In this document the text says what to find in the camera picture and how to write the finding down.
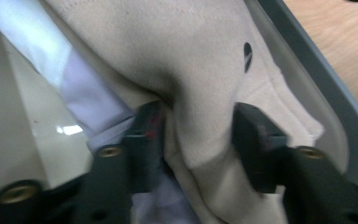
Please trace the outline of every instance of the wood grain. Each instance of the wood grain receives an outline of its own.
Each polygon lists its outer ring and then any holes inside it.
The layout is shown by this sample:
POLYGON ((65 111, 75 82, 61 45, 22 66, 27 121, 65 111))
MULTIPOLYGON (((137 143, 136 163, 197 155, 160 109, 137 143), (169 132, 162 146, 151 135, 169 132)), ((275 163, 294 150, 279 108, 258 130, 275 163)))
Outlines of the wood grain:
POLYGON ((358 101, 358 3, 283 0, 358 101))

